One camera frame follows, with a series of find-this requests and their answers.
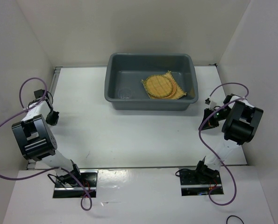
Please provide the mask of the rectangular woven bamboo mat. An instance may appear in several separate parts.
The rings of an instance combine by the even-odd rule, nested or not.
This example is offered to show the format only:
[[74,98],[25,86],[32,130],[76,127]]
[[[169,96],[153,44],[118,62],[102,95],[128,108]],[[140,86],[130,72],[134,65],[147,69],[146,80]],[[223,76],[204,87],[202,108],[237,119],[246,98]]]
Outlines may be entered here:
[[172,79],[174,82],[175,82],[175,84],[176,84],[176,86],[177,86],[177,91],[176,91],[176,93],[175,93],[175,95],[172,97],[172,98],[162,98],[162,99],[172,99],[172,100],[176,100],[176,99],[180,99],[180,98],[182,98],[183,96],[186,96],[187,95],[187,93],[186,92],[184,92],[183,90],[182,90],[182,88],[179,86],[179,84],[176,82],[176,80],[173,78],[173,76],[172,76],[172,73],[171,73],[171,71],[167,71],[165,74],[163,74],[163,76],[165,76],[165,77],[167,77],[167,78],[169,78],[169,79]]

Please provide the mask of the round orange woven tray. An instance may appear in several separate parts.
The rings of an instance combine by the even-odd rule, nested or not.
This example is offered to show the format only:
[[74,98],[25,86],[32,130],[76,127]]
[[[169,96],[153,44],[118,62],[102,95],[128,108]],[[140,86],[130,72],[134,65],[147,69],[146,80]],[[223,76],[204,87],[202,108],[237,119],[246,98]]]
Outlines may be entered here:
[[175,82],[172,79],[170,79],[170,81],[172,82],[172,92],[166,98],[172,98],[175,95],[176,91],[177,91],[177,86],[176,86]]

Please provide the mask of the round bamboo tray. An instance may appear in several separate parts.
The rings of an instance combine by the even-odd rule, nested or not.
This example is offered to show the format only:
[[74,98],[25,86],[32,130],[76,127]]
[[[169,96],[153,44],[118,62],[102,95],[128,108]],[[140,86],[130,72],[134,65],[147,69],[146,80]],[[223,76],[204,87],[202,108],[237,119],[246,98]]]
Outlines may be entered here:
[[152,75],[143,80],[143,86],[149,96],[165,98],[172,94],[174,87],[172,81],[163,75]]

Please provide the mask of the clear plastic cup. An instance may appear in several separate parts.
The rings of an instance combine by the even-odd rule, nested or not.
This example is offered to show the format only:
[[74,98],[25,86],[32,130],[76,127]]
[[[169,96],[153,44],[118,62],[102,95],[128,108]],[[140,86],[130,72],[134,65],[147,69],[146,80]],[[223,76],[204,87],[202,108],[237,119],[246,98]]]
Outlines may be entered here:
[[117,91],[117,97],[119,99],[131,99],[133,97],[133,92],[129,88],[122,88]]

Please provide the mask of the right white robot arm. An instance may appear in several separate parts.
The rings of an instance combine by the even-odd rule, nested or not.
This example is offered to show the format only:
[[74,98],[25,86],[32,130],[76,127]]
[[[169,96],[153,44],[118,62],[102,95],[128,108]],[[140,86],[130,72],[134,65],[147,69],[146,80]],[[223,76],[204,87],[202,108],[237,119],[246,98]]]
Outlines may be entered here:
[[194,171],[195,181],[204,184],[213,181],[220,171],[222,163],[231,152],[245,142],[250,142],[257,131],[264,111],[248,103],[246,99],[239,100],[235,94],[227,95],[223,101],[224,107],[217,111],[213,103],[207,99],[209,108],[204,110],[204,117],[199,130],[209,130],[222,126],[223,140],[214,149],[215,154],[204,157],[198,162]]

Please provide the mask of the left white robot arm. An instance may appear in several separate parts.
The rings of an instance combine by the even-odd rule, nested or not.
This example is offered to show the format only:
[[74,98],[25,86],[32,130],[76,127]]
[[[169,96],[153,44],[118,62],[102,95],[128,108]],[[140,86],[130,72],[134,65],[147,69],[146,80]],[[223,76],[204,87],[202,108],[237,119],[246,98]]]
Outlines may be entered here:
[[72,160],[57,150],[57,141],[51,131],[57,125],[59,112],[53,109],[53,98],[49,92],[40,101],[43,95],[43,89],[34,91],[35,100],[28,104],[26,116],[12,125],[14,137],[26,160],[40,161],[50,168],[58,167],[58,182],[78,186],[82,182],[82,174]]

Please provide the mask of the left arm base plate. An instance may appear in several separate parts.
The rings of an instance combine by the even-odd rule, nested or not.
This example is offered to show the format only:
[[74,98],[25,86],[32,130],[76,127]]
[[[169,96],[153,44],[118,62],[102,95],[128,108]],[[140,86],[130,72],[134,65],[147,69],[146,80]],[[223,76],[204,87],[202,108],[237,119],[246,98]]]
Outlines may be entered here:
[[[97,178],[98,170],[94,169],[81,169],[80,170],[82,181],[81,183],[89,191],[89,194],[92,198],[96,197],[96,187],[97,187]],[[85,192],[80,187],[80,185],[71,186],[69,184],[63,184],[58,181],[58,178],[55,175],[48,175],[49,179],[54,184],[53,198],[81,198],[85,196]]]

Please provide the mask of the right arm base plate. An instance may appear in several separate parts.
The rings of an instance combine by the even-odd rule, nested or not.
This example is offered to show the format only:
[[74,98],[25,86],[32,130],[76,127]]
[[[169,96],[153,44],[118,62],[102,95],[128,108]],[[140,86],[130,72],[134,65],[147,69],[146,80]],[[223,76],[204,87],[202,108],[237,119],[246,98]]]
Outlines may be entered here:
[[195,174],[195,170],[181,168],[175,173],[175,176],[180,180],[182,196],[207,196],[211,190],[212,195],[224,194],[219,175],[209,178]]

